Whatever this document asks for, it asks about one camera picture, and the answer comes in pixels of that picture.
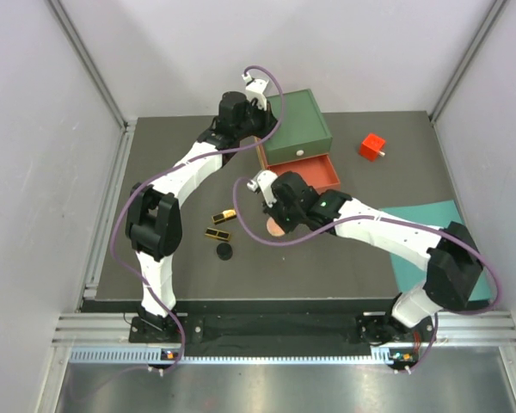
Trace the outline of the pink makeup sponge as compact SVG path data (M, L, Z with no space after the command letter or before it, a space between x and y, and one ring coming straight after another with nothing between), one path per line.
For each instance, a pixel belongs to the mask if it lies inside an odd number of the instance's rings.
M267 219L266 227L267 232L272 237L282 237L286 234L285 231L274 221L273 218Z

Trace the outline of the green drawer box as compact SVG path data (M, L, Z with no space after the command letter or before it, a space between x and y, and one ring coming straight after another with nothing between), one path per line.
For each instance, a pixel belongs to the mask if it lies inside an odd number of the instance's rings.
M295 162L330 152L332 133L310 89L284 94L281 126L263 146L270 165Z

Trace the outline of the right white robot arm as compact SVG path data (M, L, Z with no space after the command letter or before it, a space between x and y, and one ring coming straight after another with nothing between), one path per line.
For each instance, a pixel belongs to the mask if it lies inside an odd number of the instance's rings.
M284 233L299 225L312 231L323 228L399 256L425 272L426 279L402 293L384 319L390 338L406 339L419 322L440 310L467 311L483 265L466 226L451 222L441 228L399 219L338 190L318 193L292 171L278 176L262 170L247 187L262 195L264 213Z

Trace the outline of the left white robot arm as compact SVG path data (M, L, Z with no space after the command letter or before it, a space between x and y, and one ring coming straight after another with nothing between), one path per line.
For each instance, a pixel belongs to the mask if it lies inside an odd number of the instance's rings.
M148 331L159 341L177 333L178 322L168 314L176 303L172 287L173 254L182 238L181 207L189 195L235 155L242 140L264 139L277 124L262 92L223 94L218 115L176 163L177 170L153 179L129 206L126 236L136 252L144 296L140 315L148 317Z

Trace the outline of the yellow drawer box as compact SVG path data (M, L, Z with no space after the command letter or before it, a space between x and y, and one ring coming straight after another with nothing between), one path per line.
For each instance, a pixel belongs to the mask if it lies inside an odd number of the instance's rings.
M267 160L261 146L256 147L256 153L262 170L267 170Z

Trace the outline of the upper gold black lipstick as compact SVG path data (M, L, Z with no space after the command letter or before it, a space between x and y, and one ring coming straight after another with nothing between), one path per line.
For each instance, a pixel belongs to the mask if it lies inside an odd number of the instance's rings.
M223 224L237 218L237 212L234 209L224 210L221 213L212 216L212 222L215 225Z

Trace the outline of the gold black lipstick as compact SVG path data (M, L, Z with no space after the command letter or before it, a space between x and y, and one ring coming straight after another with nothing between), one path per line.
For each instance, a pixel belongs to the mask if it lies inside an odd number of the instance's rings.
M237 218L237 212L234 209L224 210L221 213L212 216L212 222L215 225L223 224Z
M214 239L220 242L226 242L228 243L231 238L231 234L227 231L221 231L216 228L207 228L205 230L205 236L209 237L210 239Z

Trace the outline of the lower gold black lipstick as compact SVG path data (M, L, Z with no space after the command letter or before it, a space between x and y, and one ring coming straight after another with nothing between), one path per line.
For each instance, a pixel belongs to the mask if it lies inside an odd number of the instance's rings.
M214 239L220 242L226 242L228 243L231 238L231 234L227 231L221 231L216 228L207 228L205 230L205 236L209 237L210 239Z

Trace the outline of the black round compact jar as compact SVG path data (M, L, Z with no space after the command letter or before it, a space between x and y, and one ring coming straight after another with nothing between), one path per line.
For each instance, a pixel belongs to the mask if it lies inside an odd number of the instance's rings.
M216 253L222 261L229 261L233 257L233 249L229 243L220 243L216 248Z

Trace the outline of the red cube with peg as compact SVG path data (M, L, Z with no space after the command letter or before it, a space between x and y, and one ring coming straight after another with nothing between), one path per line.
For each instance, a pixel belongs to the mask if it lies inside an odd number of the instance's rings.
M361 142L359 154L370 162L384 156L386 140L374 133L369 133Z

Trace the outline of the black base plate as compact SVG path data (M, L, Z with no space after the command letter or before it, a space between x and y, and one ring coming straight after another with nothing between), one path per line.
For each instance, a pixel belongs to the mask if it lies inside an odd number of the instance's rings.
M252 342L260 339L281 338L334 338L348 343L380 344L391 340L411 340L415 335L427 339L433 332L433 320L423 319L408 328L383 313L371 315L355 313L195 313L180 318L181 326L167 320L159 328L141 317L132 320L128 342L167 343L179 342L186 336L187 344L239 342L244 338Z

